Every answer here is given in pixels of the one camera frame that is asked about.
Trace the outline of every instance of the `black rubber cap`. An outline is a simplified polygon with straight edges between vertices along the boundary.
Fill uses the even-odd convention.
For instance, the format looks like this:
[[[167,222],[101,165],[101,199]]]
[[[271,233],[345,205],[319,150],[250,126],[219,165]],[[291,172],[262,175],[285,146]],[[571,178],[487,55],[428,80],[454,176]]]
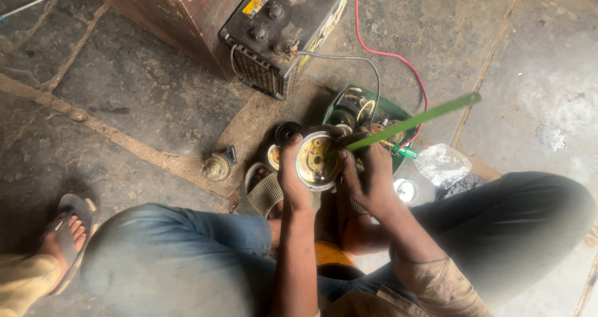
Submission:
[[[288,121],[280,124],[278,128],[276,128],[276,143],[278,145],[283,146],[286,145],[293,135],[296,133],[301,133],[303,128],[296,122]]]

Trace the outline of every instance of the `gray wire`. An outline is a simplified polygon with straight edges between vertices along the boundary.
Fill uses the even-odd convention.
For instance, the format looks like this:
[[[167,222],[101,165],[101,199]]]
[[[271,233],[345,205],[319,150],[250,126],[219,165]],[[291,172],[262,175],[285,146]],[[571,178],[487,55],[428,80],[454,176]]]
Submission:
[[[372,111],[372,117],[370,117],[370,130],[371,130],[372,129],[372,120],[374,119],[374,115],[376,115],[376,110],[378,109],[378,102],[380,101],[380,76],[378,74],[378,69],[376,69],[376,67],[374,66],[374,63],[371,62],[370,59],[368,59],[368,58],[362,58],[362,57],[343,57],[341,55],[324,55],[324,54],[318,54],[318,53],[313,53],[313,52],[305,52],[305,51],[299,51],[297,54],[300,54],[300,55],[310,55],[312,57],[324,58],[324,59],[363,60],[363,61],[367,61],[370,64],[370,66],[372,66],[372,68],[374,69],[374,73],[376,74],[376,81],[378,83],[378,89],[376,91],[376,104],[374,105],[374,110]]]

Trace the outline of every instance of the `metal rod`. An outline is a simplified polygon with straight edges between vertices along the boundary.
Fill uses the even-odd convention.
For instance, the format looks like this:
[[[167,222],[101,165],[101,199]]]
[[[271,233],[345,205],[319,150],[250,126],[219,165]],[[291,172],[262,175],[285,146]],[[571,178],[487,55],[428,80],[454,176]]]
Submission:
[[[33,6],[34,6],[34,5],[36,5],[37,3],[41,3],[41,2],[43,2],[43,1],[44,1],[44,0],[34,0],[33,2],[31,2],[31,3],[28,3],[28,4],[25,4],[25,5],[24,5],[24,6],[22,6],[22,7],[19,7],[19,8],[17,8],[17,9],[14,9],[14,10],[12,10],[12,11],[10,11],[10,12],[6,13],[6,14],[0,15],[0,21],[3,21],[3,20],[4,20],[4,18],[6,18],[6,17],[8,17],[8,16],[10,16],[10,15],[14,15],[15,13],[17,13],[17,12],[19,12],[19,11],[25,10],[25,9],[26,9],[26,8],[28,8],[28,7],[33,7]]]
[[[379,133],[372,134],[369,137],[358,140],[357,142],[351,143],[351,144],[347,145],[346,148],[349,151],[355,151],[357,149],[364,148],[368,145],[372,145],[372,144],[378,142],[379,140],[385,140],[388,137],[391,137],[391,136],[398,134],[402,131],[417,127],[421,123],[430,121],[431,119],[436,118],[440,115],[444,115],[448,112],[454,111],[461,107],[471,105],[477,101],[480,101],[481,99],[482,99],[482,97],[480,96],[480,94],[478,92],[470,92],[469,94],[464,95],[458,99],[449,101],[449,102],[444,103],[438,107],[431,108],[427,112],[423,112],[417,116],[409,118],[409,119],[402,121],[398,124],[392,125],[392,126],[386,128],[386,130],[383,130]]]

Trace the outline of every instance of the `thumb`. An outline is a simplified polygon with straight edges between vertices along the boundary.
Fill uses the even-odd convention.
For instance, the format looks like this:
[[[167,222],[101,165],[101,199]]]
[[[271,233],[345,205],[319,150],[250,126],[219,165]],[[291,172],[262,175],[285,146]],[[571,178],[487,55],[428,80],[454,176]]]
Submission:
[[[282,148],[280,156],[280,171],[279,176],[297,177],[295,173],[295,163],[297,162],[297,155],[301,149],[303,137],[301,134],[294,134],[291,136],[289,143]]]
[[[341,160],[341,167],[343,169],[343,181],[349,189],[349,194],[353,197],[361,197],[362,189],[361,182],[357,176],[357,163],[355,156],[347,150],[339,150],[339,159]]]

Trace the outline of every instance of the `toe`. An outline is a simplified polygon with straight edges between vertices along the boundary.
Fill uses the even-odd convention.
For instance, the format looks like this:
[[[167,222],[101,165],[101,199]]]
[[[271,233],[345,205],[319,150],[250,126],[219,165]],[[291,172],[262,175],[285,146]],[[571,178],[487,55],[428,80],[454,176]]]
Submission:
[[[73,224],[71,225],[71,233],[75,234],[75,232],[77,231],[77,229],[79,228],[79,226],[81,225],[81,220],[77,219],[73,222]]]
[[[85,232],[85,226],[80,225],[77,230],[73,232],[73,240],[77,240],[81,234]]]
[[[271,172],[266,170],[265,168],[261,168],[258,170],[258,176],[260,176],[261,179],[266,178],[270,174],[271,174]]]
[[[75,240],[75,247],[77,248],[77,251],[79,252],[81,250],[81,248],[83,248],[83,243],[85,243],[85,239],[87,238],[87,234],[82,233],[81,235],[79,235],[79,237],[77,237],[77,239]]]
[[[69,218],[69,226],[73,226],[73,222],[75,222],[75,220],[77,220],[77,216],[73,215]]]

